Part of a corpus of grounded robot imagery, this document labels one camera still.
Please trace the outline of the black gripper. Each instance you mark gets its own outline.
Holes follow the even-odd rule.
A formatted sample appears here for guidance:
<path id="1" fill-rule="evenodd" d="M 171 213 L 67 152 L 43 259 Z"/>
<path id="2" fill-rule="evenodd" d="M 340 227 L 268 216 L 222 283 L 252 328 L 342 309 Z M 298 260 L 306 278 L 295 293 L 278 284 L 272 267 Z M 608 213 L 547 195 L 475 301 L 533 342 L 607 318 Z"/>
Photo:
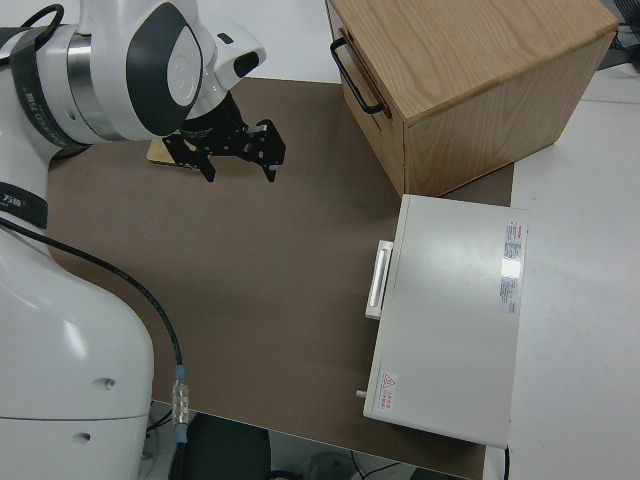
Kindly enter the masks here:
<path id="1" fill-rule="evenodd" d="M 205 180 L 215 180 L 216 169 L 209 156 L 235 156 L 259 165 L 267 180 L 276 180 L 284 164 L 286 145 L 270 119 L 247 124 L 233 98 L 224 98 L 210 112 L 186 120 L 177 133 L 162 143 L 179 166 L 199 169 Z"/>

